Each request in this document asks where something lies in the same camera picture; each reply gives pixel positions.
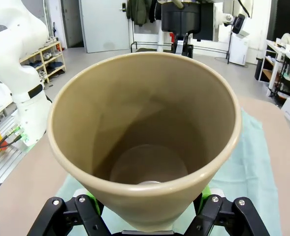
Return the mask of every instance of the black trash can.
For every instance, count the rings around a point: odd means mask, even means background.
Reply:
[[[258,80],[259,79],[259,74],[261,72],[261,68],[262,68],[262,65],[263,65],[263,58],[257,58],[258,60],[258,64],[257,64],[257,69],[255,70],[255,79]]]

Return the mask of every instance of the gray floor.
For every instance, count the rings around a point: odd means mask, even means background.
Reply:
[[[67,68],[66,73],[52,79],[48,86],[46,86],[47,89],[45,92],[51,99],[54,99],[64,84],[83,69],[109,57],[126,53],[129,53],[129,50],[87,54],[84,48],[67,49],[64,51],[64,59]],[[228,65],[223,58],[200,55],[194,55],[194,59],[219,72],[229,82],[237,95],[272,102],[270,98],[265,96],[267,90],[266,83],[258,82],[254,78],[256,65],[248,64],[245,67],[234,64]]]

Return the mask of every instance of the door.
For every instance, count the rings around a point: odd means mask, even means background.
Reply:
[[[87,53],[129,48],[126,0],[81,0]]]
[[[61,0],[67,47],[83,47],[80,0]]]

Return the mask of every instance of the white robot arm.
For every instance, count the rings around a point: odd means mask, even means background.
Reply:
[[[37,51],[48,38],[45,24],[32,15],[20,0],[0,0],[0,81],[11,91],[18,108],[17,123],[24,132],[23,141],[30,146],[46,130],[51,103],[37,71],[21,66],[19,59]]]

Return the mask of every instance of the beige cup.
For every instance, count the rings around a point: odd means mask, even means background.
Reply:
[[[48,122],[58,162],[148,232],[172,225],[229,158],[240,131],[240,106],[224,78],[167,53],[83,70],[62,88]]]

